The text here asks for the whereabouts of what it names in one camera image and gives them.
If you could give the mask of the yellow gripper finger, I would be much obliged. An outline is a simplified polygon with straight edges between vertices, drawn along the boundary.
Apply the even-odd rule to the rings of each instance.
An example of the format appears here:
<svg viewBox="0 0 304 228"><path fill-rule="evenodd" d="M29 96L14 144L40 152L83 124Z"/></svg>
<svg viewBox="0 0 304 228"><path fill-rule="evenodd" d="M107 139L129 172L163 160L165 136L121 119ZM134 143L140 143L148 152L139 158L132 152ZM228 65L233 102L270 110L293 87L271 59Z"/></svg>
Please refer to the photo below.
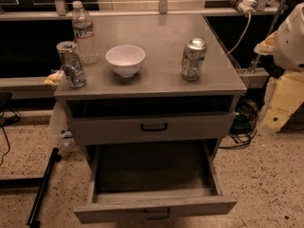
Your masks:
<svg viewBox="0 0 304 228"><path fill-rule="evenodd" d="M254 52L264 56L273 55L275 53L275 40L276 32L273 32L255 46Z"/></svg>
<svg viewBox="0 0 304 228"><path fill-rule="evenodd" d="M275 89L262 124L279 131L304 103L304 74L290 72L275 81Z"/></svg>

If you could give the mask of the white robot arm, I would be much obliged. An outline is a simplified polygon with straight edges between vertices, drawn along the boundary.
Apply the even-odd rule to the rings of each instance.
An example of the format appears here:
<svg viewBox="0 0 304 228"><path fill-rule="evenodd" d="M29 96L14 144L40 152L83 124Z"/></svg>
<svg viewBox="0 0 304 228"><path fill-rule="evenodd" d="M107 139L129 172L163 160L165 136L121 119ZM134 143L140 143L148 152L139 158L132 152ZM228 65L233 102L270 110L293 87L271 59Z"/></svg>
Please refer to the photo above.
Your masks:
<svg viewBox="0 0 304 228"><path fill-rule="evenodd" d="M266 90L262 125L279 131L304 103L304 3L296 5L279 28L257 44L254 52L272 55L276 66L285 70Z"/></svg>

